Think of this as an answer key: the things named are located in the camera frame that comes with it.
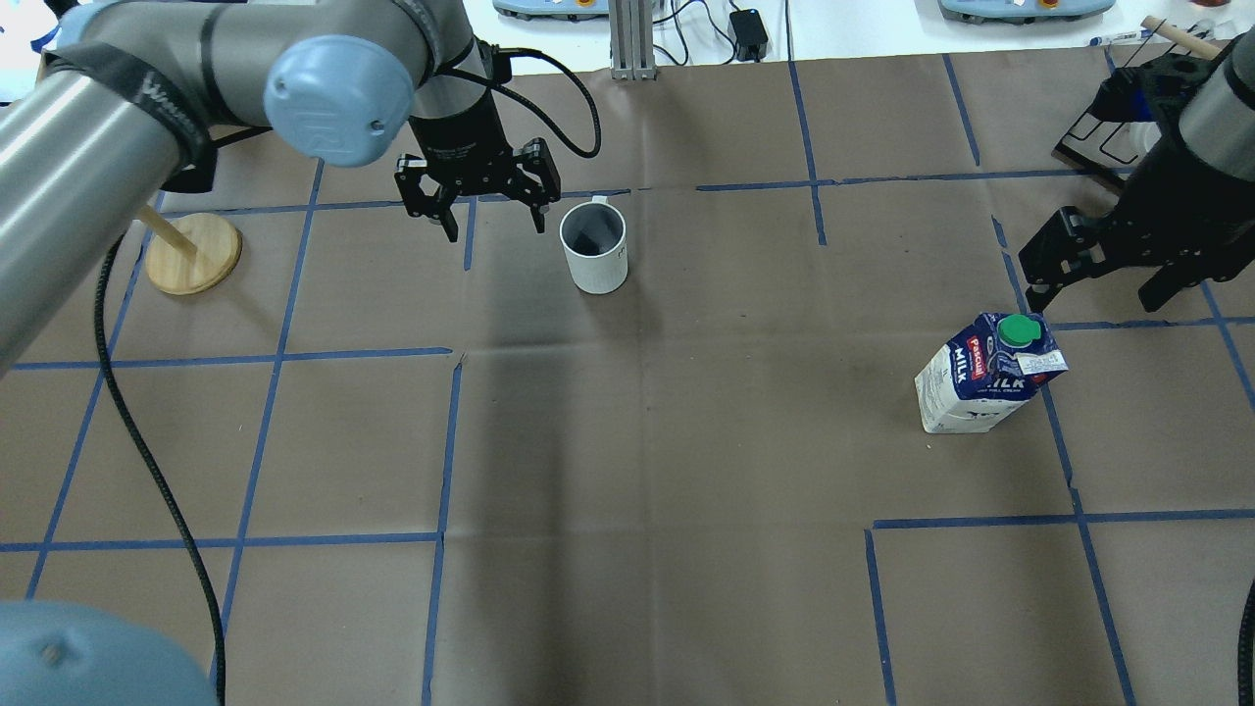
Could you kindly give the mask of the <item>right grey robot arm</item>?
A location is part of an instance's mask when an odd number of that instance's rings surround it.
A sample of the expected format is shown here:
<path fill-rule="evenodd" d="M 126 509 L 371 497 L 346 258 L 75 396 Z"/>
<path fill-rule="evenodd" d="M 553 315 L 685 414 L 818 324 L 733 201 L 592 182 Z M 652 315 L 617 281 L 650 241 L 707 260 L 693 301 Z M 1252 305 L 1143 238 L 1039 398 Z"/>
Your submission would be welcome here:
<path fill-rule="evenodd" d="M 1027 303 L 1043 313 L 1060 291 L 1116 270 L 1150 268 L 1142 308 L 1181 290 L 1237 277 L 1252 263 L 1252 35 L 1211 60 L 1167 53 L 1112 71 L 1089 112 L 1151 120 L 1158 139 L 1099 218 L 1060 207 L 1019 251 Z"/>

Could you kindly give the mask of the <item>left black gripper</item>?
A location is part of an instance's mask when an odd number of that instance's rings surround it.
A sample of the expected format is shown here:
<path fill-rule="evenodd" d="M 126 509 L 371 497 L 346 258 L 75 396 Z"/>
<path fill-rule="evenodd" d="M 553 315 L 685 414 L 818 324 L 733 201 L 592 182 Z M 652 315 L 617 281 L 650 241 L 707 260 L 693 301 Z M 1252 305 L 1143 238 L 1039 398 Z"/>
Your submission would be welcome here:
<path fill-rule="evenodd" d="M 399 155 L 394 181 L 412 218 L 439 224 L 452 245 L 459 196 L 510 196 L 528 206 L 537 233 L 550 204 L 562 197 L 556 162 L 543 138 L 516 149 L 506 139 L 489 89 L 474 83 L 430 83 L 417 90 L 410 129 L 422 155 Z"/>

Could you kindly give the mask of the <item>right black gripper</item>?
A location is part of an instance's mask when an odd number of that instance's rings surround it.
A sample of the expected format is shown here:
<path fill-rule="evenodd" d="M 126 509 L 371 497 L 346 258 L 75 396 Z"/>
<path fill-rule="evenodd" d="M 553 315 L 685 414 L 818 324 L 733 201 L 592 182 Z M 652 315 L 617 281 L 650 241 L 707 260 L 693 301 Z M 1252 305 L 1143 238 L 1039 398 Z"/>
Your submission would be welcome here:
<path fill-rule="evenodd" d="M 1254 183 L 1207 164 L 1166 130 L 1127 178 L 1111 214 L 1063 206 L 1019 250 L 1024 298 L 1043 313 L 1064 287 L 1122 267 L 1156 267 L 1137 291 L 1157 312 L 1204 278 L 1236 277 L 1252 263 Z M 1197 258 L 1183 258 L 1183 253 Z"/>

